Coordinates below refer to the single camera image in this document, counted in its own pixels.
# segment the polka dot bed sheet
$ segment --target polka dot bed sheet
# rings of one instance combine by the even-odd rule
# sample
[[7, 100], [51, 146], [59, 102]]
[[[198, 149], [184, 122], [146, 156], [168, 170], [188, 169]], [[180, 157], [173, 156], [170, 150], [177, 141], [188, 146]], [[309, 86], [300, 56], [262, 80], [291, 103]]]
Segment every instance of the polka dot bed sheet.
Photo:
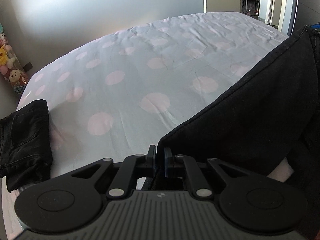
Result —
[[[47, 101], [52, 177], [105, 157], [119, 162], [146, 154], [286, 38], [234, 12], [155, 21], [91, 41], [47, 65], [30, 79], [18, 109]], [[13, 208], [18, 194], [9, 194], [3, 180], [9, 240], [22, 231]]]

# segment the black pants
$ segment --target black pants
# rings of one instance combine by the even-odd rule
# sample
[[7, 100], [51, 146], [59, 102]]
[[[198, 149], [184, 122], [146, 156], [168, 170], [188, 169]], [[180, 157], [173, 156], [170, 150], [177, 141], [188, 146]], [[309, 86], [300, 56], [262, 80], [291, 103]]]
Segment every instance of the black pants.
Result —
[[36, 100], [0, 120], [0, 177], [9, 192], [50, 178], [49, 111]]

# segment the gray ribbed panel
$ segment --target gray ribbed panel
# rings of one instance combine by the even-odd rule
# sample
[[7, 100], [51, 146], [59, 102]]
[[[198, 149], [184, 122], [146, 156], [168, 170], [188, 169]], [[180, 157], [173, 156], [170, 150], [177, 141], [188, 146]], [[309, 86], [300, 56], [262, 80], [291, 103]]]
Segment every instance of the gray ribbed panel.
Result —
[[296, 232], [255, 236], [229, 225], [210, 202], [186, 191], [134, 191], [112, 201], [91, 225], [58, 236], [25, 231], [18, 240], [303, 240]]

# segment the mattress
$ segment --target mattress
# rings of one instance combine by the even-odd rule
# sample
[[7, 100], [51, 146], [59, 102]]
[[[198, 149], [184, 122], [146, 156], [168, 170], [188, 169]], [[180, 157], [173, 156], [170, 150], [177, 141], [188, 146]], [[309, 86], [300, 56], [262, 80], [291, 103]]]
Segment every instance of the mattress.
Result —
[[[213, 102], [286, 38], [234, 12], [136, 26], [44, 67], [30, 79], [18, 109], [35, 99], [48, 103], [51, 177], [105, 157], [120, 162], [146, 154], [150, 144], [157, 145]], [[285, 160], [281, 165], [281, 172], [291, 172]], [[19, 191], [9, 194], [5, 185], [3, 179], [4, 223], [11, 240], [22, 231], [14, 212]]]

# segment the folded black garment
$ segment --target folded black garment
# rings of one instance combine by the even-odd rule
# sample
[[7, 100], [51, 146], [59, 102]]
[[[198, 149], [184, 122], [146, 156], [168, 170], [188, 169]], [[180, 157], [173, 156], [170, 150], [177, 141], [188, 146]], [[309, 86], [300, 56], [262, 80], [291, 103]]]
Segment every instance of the folded black garment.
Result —
[[287, 157], [288, 184], [304, 191], [308, 215], [299, 232], [320, 229], [320, 37], [306, 26], [267, 54], [235, 85], [158, 143], [165, 184], [164, 147], [198, 162], [216, 157], [268, 175]]
[[36, 100], [0, 120], [0, 177], [9, 192], [50, 178], [49, 111]]

